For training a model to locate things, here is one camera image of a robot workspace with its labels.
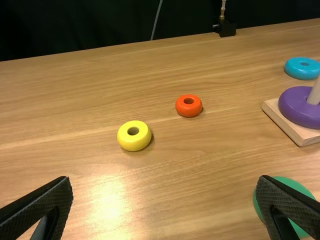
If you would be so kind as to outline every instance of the ring hole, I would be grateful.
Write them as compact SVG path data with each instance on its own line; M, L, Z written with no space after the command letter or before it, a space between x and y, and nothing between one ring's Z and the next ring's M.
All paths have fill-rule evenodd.
M134 127L130 127L127 132L128 132L129 135L134 136L134 135L137 135L139 133L139 128L137 128L135 126Z
M185 104L193 104L194 101L195 101L195 100L193 100L193 99L190 98L190 97L185 98L185 99L183 100L183 102L184 102Z

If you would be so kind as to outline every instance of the wooden table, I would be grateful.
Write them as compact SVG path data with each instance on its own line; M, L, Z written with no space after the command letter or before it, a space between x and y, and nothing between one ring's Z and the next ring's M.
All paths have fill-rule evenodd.
M63 240L269 239L252 203L259 176L319 198L320 145L297 147L261 105L313 84L283 68L320 60L319 39L314 19L0 62L0 207L69 176ZM176 113L187 93L201 115ZM130 120L152 129L142 151L118 145Z

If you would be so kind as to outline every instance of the stacking ring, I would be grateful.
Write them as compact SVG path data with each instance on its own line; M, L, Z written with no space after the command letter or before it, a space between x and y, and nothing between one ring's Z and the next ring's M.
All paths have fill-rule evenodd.
M295 79L313 80L320 74L320 62L307 57L293 57L285 63L284 71Z
M202 111L202 102L200 98L195 95L183 95L175 102L175 109L177 113L183 117L195 117Z
M130 152L144 149L151 140L151 130L143 121L128 121L123 124L117 133L120 146Z
M311 86L294 86L279 97L278 107L285 118L308 129L320 129L320 105L307 102Z

